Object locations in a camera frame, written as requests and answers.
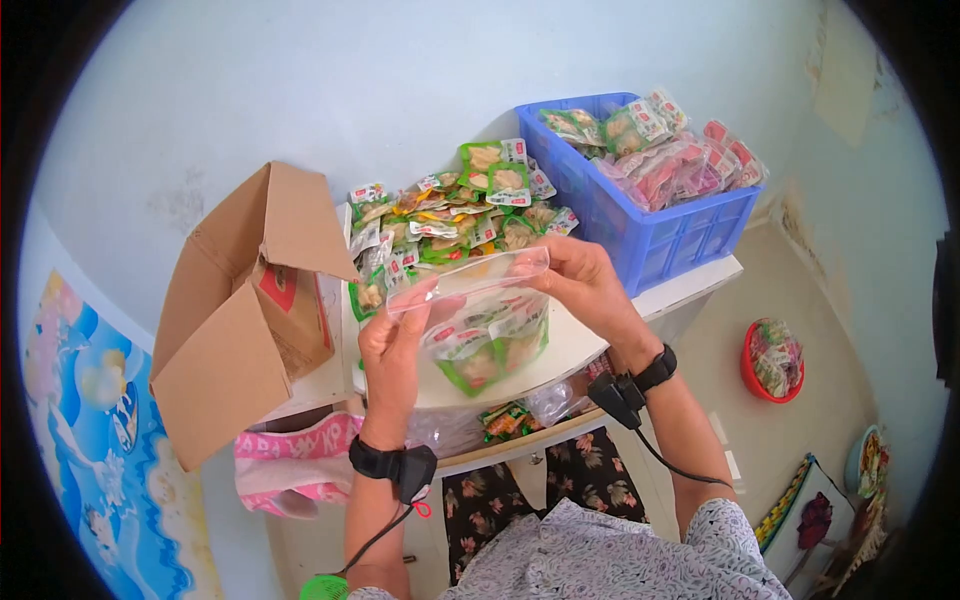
floral shirt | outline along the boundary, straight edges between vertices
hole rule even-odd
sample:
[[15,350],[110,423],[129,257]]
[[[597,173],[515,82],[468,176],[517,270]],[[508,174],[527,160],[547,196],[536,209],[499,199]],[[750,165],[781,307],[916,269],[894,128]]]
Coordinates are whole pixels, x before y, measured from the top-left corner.
[[[349,600],[388,600],[360,588]],[[470,562],[455,598],[781,598],[790,594],[763,564],[756,537],[734,502],[697,510],[684,543],[650,525],[583,509],[568,499],[541,521],[519,519]]]

blue bowl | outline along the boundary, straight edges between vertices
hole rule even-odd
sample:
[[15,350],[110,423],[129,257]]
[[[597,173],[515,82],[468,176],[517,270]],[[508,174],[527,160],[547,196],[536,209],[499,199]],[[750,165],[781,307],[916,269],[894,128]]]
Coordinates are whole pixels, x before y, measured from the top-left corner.
[[[874,432],[879,435],[879,429],[876,425],[867,427],[867,431],[864,432],[863,437],[850,449],[850,454],[847,456],[847,468],[844,470],[843,477],[844,486],[847,487],[847,493],[859,495],[857,490],[860,489],[860,459],[863,458],[863,446],[867,443],[867,438],[870,437],[870,434]],[[869,498],[875,493],[876,490],[863,497]]]

beige floor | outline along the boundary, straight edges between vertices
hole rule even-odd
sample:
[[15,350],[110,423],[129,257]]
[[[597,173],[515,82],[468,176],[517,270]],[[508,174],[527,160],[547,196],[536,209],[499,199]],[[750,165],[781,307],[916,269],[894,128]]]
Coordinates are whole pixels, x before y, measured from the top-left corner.
[[[756,525],[789,484],[806,452],[842,487],[847,451],[876,421],[870,387],[853,348],[827,300],[779,232],[762,225],[747,230],[736,257],[744,274],[716,292],[683,336],[677,351],[681,372],[703,404],[733,457],[737,491],[747,518]],[[760,317],[785,319],[804,343],[804,388],[792,402],[777,405],[750,396],[739,379],[738,355],[748,325]],[[649,423],[647,438],[654,440]],[[627,430],[611,430],[647,514],[661,536],[676,540],[673,493],[665,468]],[[542,506],[545,461],[511,462],[517,481],[535,506]],[[446,534],[439,491],[428,503],[429,519],[411,516],[405,550],[415,598],[433,598],[446,586]],[[315,521],[268,516],[277,574],[287,598],[317,573],[342,568],[343,508],[325,505]]]

black cable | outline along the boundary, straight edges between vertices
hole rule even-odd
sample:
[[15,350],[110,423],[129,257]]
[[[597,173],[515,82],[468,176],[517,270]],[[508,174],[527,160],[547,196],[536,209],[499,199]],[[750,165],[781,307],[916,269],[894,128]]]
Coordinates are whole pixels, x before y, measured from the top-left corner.
[[714,479],[713,477],[706,477],[704,475],[694,475],[693,473],[688,473],[685,470],[676,468],[670,463],[667,463],[666,460],[658,454],[658,452],[654,449],[654,447],[651,446],[649,442],[647,442],[647,439],[643,437],[643,434],[640,433],[639,429],[634,429],[634,431],[640,437],[640,441],[643,442],[643,445],[647,446],[647,449],[650,450],[650,453],[654,455],[654,458],[660,461],[661,465],[669,468],[670,470],[677,473],[681,477],[686,477],[687,479],[692,479],[694,481],[703,481],[704,483],[719,483],[727,486],[731,490],[733,489],[733,486],[727,483],[726,481],[724,481],[723,479]]
[[352,566],[357,564],[357,561],[360,560],[360,557],[362,557],[364,553],[367,552],[367,550],[370,550],[370,547],[374,545],[377,542],[377,540],[389,534],[390,530],[393,529],[394,527],[397,527],[404,518],[406,518],[408,515],[410,515],[410,513],[413,512],[413,510],[414,510],[414,507],[411,504],[410,507],[407,508],[407,510],[403,513],[403,515],[400,515],[396,519],[391,521],[389,525],[387,525],[386,527],[380,530],[380,533],[376,534],[375,536],[370,538],[370,541],[363,544],[363,547],[361,547],[357,551],[357,553],[353,555],[353,558],[350,559],[350,562],[347,563],[347,566],[344,567],[344,575],[347,574],[347,571],[349,571]]

hand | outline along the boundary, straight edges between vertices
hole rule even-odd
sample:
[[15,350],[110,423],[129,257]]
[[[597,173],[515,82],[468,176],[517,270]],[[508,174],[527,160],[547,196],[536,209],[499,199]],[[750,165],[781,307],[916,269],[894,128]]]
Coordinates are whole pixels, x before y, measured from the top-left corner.
[[360,437],[377,449],[403,448],[417,403],[417,351],[429,316],[429,305],[408,310],[398,320],[381,308],[357,339],[367,376],[367,417]]
[[643,371],[663,352],[663,344],[627,298],[602,246],[559,235],[544,236],[532,246],[550,251],[550,270],[534,278],[530,287],[562,302],[577,320],[629,357],[631,371]]

